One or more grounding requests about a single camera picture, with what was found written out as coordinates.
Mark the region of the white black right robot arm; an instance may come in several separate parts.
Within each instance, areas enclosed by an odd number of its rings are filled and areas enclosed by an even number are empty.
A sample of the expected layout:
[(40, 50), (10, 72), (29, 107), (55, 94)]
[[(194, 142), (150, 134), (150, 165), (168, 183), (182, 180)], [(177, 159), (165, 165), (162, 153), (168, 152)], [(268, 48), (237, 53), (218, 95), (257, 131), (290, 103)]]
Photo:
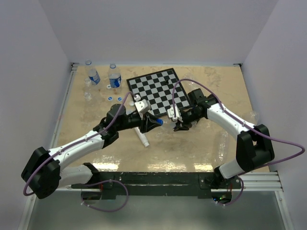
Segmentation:
[(218, 99), (210, 94), (204, 96), (201, 89), (195, 89), (188, 94), (192, 107), (186, 111), (171, 105), (167, 116), (176, 124), (174, 130), (189, 130), (192, 123), (206, 118), (222, 127), (236, 140), (235, 158), (214, 169), (214, 184), (225, 188), (231, 178), (250, 172), (271, 162), (275, 155), (269, 130), (265, 125), (254, 125), (227, 110)]

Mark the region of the Pepsi labelled bottle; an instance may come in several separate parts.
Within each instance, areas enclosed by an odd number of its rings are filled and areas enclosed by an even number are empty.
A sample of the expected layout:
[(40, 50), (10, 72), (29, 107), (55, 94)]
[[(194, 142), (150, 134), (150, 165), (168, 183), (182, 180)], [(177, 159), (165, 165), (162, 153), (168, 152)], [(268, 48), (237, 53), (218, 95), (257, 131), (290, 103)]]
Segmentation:
[(174, 129), (176, 127), (176, 123), (171, 121), (171, 120), (164, 119), (163, 120), (163, 127)]

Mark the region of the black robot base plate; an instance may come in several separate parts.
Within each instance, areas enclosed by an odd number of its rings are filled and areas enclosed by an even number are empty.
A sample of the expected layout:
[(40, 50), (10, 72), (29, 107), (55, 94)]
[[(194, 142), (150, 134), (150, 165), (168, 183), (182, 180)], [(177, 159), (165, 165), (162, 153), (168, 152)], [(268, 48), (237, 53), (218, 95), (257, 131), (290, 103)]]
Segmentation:
[(212, 190), (241, 189), (238, 176), (219, 179), (213, 172), (98, 172), (87, 187), (74, 184), (86, 200), (115, 199), (116, 196), (194, 196), (210, 199)]

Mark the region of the clear bottle without label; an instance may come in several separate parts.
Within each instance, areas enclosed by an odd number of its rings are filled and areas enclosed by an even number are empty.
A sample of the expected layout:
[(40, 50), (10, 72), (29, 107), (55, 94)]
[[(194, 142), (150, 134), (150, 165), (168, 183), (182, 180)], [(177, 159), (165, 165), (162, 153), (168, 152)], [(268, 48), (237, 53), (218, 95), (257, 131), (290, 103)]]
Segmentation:
[(195, 76), (191, 73), (186, 73), (183, 76), (184, 79), (188, 79), (184, 81), (184, 85), (187, 87), (189, 91), (193, 91), (198, 88), (198, 84), (195, 83)]

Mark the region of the blue cap of Pepsi bottle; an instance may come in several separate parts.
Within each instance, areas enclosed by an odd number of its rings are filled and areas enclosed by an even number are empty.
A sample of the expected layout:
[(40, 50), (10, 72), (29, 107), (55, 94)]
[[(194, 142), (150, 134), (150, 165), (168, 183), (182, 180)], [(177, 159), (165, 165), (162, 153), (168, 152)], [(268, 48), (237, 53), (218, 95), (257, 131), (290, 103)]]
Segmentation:
[(162, 126), (163, 125), (163, 120), (162, 119), (157, 119), (157, 123), (159, 123)]

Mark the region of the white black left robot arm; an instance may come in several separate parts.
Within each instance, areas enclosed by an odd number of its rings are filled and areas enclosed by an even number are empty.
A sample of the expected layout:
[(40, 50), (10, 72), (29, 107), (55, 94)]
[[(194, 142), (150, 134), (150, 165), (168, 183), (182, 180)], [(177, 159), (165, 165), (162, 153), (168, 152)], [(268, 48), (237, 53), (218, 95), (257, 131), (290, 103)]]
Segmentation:
[(111, 106), (106, 116), (84, 136), (66, 145), (46, 150), (34, 150), (21, 177), (25, 181), (25, 196), (35, 194), (39, 199), (51, 195), (57, 188), (83, 184), (94, 188), (99, 184), (99, 171), (90, 163), (70, 168), (69, 165), (83, 156), (111, 145), (119, 132), (138, 128), (141, 133), (162, 126), (163, 121), (142, 107), (142, 112), (126, 113), (125, 106)]

